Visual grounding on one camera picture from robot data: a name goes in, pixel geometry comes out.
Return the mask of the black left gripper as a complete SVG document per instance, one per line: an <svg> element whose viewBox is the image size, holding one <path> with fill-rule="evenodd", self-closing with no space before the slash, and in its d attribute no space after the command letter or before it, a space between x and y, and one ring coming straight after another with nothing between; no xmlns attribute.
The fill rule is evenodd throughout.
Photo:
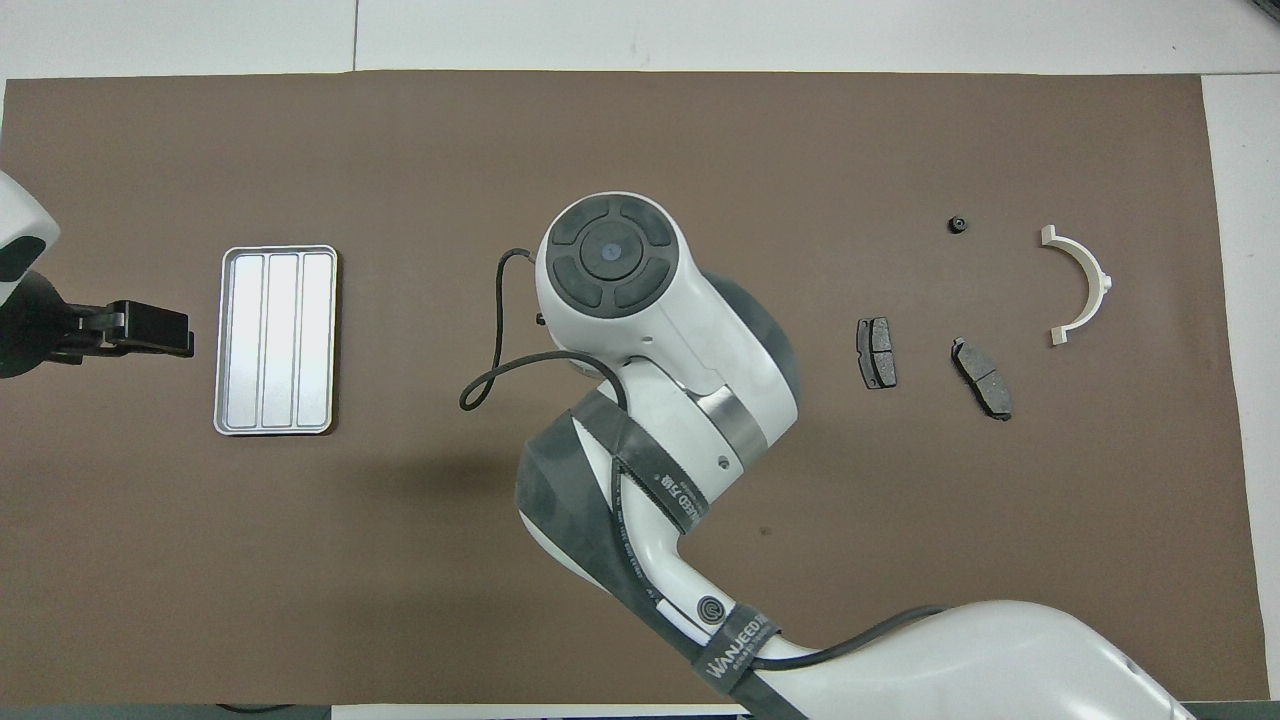
<svg viewBox="0 0 1280 720"><path fill-rule="evenodd" d="M189 334L189 318L165 307L131 302L131 338L120 338L125 329L128 300L104 306L64 304L65 334L61 337L61 361L83 363L86 357L123 357L131 354L193 357L195 337ZM175 345L137 338L180 338Z"/></svg>

